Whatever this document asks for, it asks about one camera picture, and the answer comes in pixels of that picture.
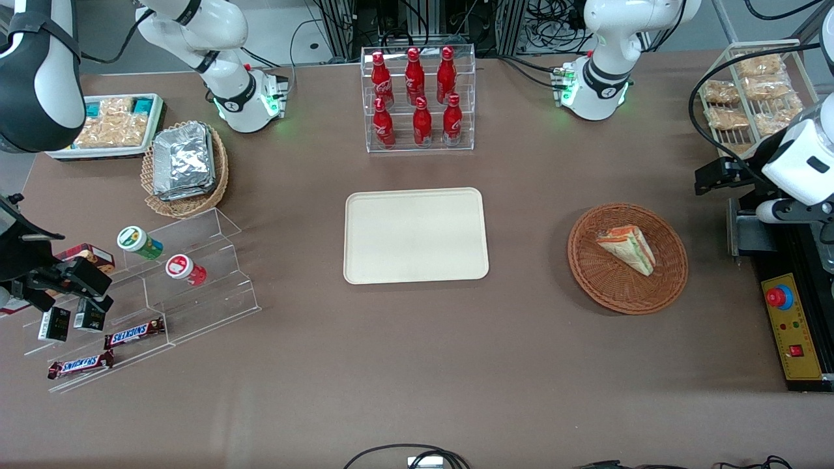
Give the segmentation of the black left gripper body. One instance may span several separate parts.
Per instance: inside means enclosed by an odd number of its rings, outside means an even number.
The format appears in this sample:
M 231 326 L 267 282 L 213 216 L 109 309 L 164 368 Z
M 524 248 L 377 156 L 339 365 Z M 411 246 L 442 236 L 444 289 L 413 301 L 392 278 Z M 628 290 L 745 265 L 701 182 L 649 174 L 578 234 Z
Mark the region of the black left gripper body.
M 714 169 L 717 170 L 713 189 L 730 189 L 756 184 L 762 181 L 763 174 L 755 166 L 737 160 L 713 160 Z

